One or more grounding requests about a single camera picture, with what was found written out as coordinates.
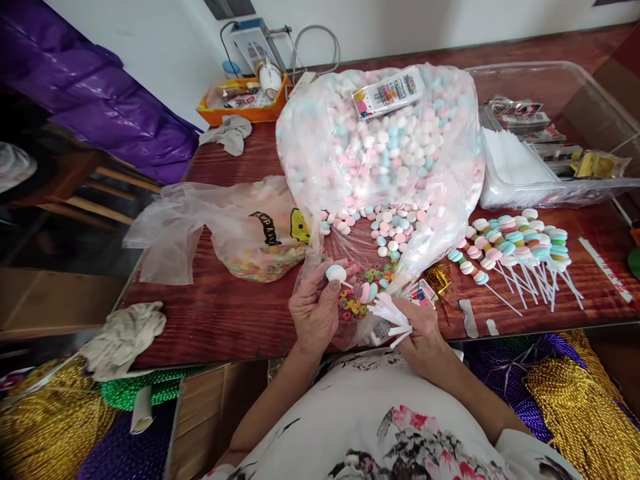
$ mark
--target gray cloth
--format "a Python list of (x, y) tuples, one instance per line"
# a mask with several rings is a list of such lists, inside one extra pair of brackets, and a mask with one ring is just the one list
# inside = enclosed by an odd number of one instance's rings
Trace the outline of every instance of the gray cloth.
[(225, 146), (225, 151), (234, 157), (242, 155), (245, 150), (244, 139), (251, 133), (251, 122), (240, 115), (225, 115), (222, 126), (200, 135), (200, 145), (218, 142)]
[(162, 302), (136, 303), (116, 310), (96, 338), (80, 348), (87, 370), (96, 381), (116, 380), (127, 376), (135, 358), (162, 333), (167, 318), (160, 311)]

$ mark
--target orange plastic basket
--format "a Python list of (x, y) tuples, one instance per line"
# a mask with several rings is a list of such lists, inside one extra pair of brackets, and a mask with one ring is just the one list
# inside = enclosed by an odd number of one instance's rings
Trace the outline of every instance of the orange plastic basket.
[[(246, 78), (237, 80), (241, 85), (246, 85), (248, 82), (258, 82), (258, 78)], [(276, 121), (280, 116), (282, 108), (284, 108), (287, 99), (285, 97), (285, 87), (291, 85), (291, 80), (285, 74), (282, 80), (282, 88), (276, 97), (275, 101), (268, 107), (262, 108), (246, 108), (246, 109), (209, 109), (207, 108), (207, 94), (202, 97), (200, 104), (196, 111), (210, 124), (212, 127), (219, 127), (222, 125), (222, 117), (224, 115), (240, 115), (246, 118), (251, 123), (261, 123), (268, 121)]]

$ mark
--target printed plastic bag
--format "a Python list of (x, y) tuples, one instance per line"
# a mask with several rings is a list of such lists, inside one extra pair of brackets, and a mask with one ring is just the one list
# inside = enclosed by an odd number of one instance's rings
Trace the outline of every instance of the printed plastic bag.
[[(370, 121), (358, 117), (351, 93), (398, 69), (323, 75), (283, 109), (276, 126), (278, 154), (311, 227), (302, 277), (322, 256), (354, 261), (361, 281), (372, 268), (393, 263), (379, 256), (371, 236), (375, 212), (384, 207), (425, 212), (403, 232), (407, 245), (387, 293), (400, 292), (464, 237), (485, 167), (475, 86), (469, 74), (453, 67), (417, 68), (425, 84), (420, 100)], [(333, 225), (323, 211), (336, 216)], [(340, 223), (348, 217), (355, 224), (347, 229)], [(323, 237), (321, 231), (329, 230)], [(339, 312), (333, 339), (338, 348), (356, 345), (378, 322), (371, 314), (355, 314), (353, 304), (352, 315)]]
[(123, 240), (125, 248), (145, 249), (140, 281), (193, 283), (191, 263), (204, 225), (229, 271), (262, 283), (278, 280), (296, 266), (309, 241), (284, 177), (228, 188), (178, 183), (162, 188)]

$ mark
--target person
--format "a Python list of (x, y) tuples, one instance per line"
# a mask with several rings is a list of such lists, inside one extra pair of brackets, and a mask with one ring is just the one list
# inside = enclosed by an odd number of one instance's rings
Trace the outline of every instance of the person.
[(435, 310), (406, 299), (397, 351), (346, 354), (309, 389), (337, 329), (331, 264), (289, 300), (297, 340), (206, 480), (582, 478), (466, 368)]

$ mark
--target hand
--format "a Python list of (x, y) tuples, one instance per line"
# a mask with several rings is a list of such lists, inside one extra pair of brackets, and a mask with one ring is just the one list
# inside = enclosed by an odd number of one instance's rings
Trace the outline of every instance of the hand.
[(302, 280), (298, 290), (289, 299), (289, 311), (298, 336), (297, 344), (306, 352), (322, 354), (338, 328), (337, 298), (340, 290), (346, 287), (337, 280), (328, 282), (325, 274), (334, 264), (347, 270), (347, 282), (353, 284), (350, 277), (357, 272), (356, 265), (347, 268), (346, 259), (337, 262), (327, 260)]
[(438, 357), (451, 350), (440, 335), (438, 314), (406, 299), (394, 299), (393, 303), (413, 327), (413, 333), (398, 344), (398, 351), (418, 375), (428, 379)]

